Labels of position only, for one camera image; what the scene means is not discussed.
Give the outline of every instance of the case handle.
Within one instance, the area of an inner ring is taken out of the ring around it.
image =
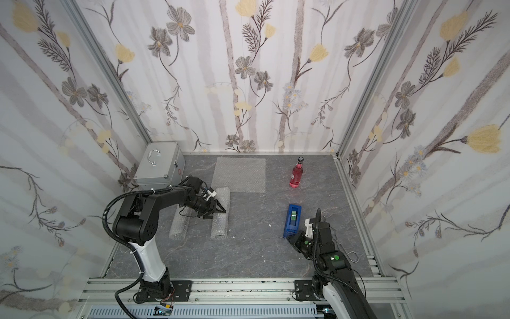
[[[153,152],[158,152],[158,153],[160,153],[160,154],[161,154],[161,152],[160,152],[159,150],[155,150],[155,149],[154,149],[154,150],[150,150],[149,154],[147,155],[147,161],[149,161],[149,163],[151,163],[152,165],[156,166],[156,161],[152,162],[152,161],[150,160],[150,156],[152,155],[152,153],[153,153]]]

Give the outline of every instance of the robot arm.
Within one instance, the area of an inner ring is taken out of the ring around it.
[[[139,193],[124,198],[113,223],[113,232],[136,249],[145,269],[139,292],[134,296],[135,302],[161,300],[173,291],[168,268],[161,261],[154,241],[161,209],[179,204],[180,207],[194,209],[197,217],[203,219],[213,218],[215,212],[225,213],[223,206],[214,198],[216,192],[202,187],[202,184],[201,179],[189,176],[168,191]]]
[[[312,286],[315,295],[325,298],[338,318],[377,318],[356,282],[348,258],[336,249],[329,223],[321,222],[320,209],[310,223],[313,224],[311,242],[302,231],[288,240],[294,249],[314,263]]]

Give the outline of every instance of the blue box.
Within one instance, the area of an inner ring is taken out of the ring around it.
[[[295,235],[299,228],[299,218],[301,217],[301,206],[290,204],[287,213],[287,222],[284,228],[284,238]]]

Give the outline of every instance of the metal hook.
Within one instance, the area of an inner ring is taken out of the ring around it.
[[[349,254],[351,254],[351,253],[354,253],[356,255],[356,261],[354,261],[352,258],[350,258]],[[358,254],[355,251],[348,252],[347,257],[349,257],[350,261],[353,263],[357,263],[360,261],[360,257],[358,256]]]
[[[360,261],[360,257],[358,256],[357,252],[355,252],[354,250],[353,250],[353,251],[350,251],[350,252],[347,252],[347,251],[345,250],[344,246],[342,245],[342,243],[338,241],[338,239],[337,239],[337,244],[338,244],[338,246],[341,246],[341,247],[342,247],[342,250],[343,250],[343,251],[345,251],[345,253],[346,253],[346,255],[347,255],[347,258],[349,258],[349,260],[350,260],[351,262],[353,262],[353,263],[357,263],[357,262],[359,262],[359,261]],[[352,253],[354,253],[354,254],[356,255],[356,261],[354,261],[354,260],[353,260],[353,259],[349,256],[349,254],[352,254]]]
[[[150,150],[149,154],[147,155],[147,161],[149,161],[149,163],[151,163],[152,165],[156,166],[156,161],[152,162],[150,160],[150,156],[152,155],[153,152],[158,152],[158,153],[161,153],[159,150]]]

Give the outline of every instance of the rolled bubble wrap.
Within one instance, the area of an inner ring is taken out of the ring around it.
[[[189,207],[186,207],[181,212],[182,215],[186,215],[186,216],[182,216],[181,214],[179,214],[179,212],[181,210],[182,210],[182,207],[177,206],[177,209],[175,210],[175,215],[173,216],[172,226],[170,227],[170,234],[168,235],[168,237],[170,237],[170,239],[184,239],[184,238],[186,238],[186,233],[188,232],[188,225],[190,223],[190,218],[191,218],[191,217],[186,217],[186,216],[195,216],[196,215],[196,212]]]
[[[228,214],[230,212],[230,189],[222,187],[216,189],[215,198],[225,208],[226,213],[215,212],[211,228],[211,239],[224,239],[228,231]]]

